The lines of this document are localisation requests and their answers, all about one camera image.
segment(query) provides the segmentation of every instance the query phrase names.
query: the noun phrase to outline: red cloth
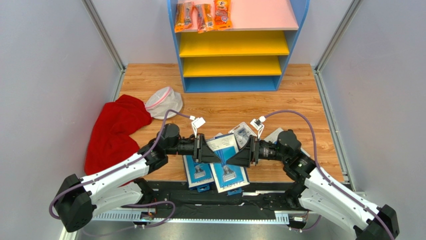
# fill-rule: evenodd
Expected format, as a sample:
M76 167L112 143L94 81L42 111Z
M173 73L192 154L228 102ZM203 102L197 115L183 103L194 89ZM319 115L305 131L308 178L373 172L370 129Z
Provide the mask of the red cloth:
M120 163L139 146L129 135L153 121L143 101L122 95L103 106L91 132L84 171L92 175Z

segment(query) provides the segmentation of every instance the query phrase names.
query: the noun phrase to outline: blue package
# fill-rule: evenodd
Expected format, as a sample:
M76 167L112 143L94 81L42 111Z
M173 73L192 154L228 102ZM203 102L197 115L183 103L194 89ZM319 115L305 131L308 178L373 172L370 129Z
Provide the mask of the blue package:
M197 187L198 191L210 189L206 185L213 183L215 179L208 164L194 162L192 156L183 156L183 164L190 189L195 187Z
M228 196L232 196L232 195L240 194L242 192L243 192L243 189L239 187L233 190L229 190L227 193L228 193Z
M218 193L250 184L244 167L226 164L226 161L238 152L238 144L233 133L210 139L207 145L221 159L221 163L210 163Z

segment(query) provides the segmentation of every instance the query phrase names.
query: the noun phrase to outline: orange snack bag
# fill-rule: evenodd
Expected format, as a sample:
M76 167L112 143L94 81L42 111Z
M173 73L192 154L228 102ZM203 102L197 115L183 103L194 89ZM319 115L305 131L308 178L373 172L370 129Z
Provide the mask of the orange snack bag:
M178 3L176 8L176 23L174 24L174 32L182 32L193 26L193 9L194 2Z
M214 26L217 30L232 28L231 0L214 0Z
M215 23L213 22L211 8L210 4L195 5L195 9L198 11L197 24L199 34L215 30Z

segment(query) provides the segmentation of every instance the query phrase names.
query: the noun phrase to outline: white mesh bag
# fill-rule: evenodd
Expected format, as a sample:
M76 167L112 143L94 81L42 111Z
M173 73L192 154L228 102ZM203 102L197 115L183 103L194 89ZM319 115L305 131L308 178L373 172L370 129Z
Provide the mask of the white mesh bag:
M184 102L182 101L181 94L173 91L170 86L167 86L154 93L154 95L146 101L145 108L148 113L151 114L151 117L163 120L167 110L173 109L179 112L183 106ZM175 115L176 113L170 112L167 118L169 119Z

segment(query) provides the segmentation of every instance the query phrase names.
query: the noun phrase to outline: gray wall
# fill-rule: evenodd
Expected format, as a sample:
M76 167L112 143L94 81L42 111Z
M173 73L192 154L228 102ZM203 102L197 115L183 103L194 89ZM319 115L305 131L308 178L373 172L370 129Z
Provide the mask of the gray wall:
M424 239L426 2L365 0L323 71L356 186Z
M351 2L310 0L290 63L315 65ZM177 63L166 0L93 0L93 3L125 64Z
M48 206L83 174L93 124L119 71L83 3L0 3L0 233L58 239Z

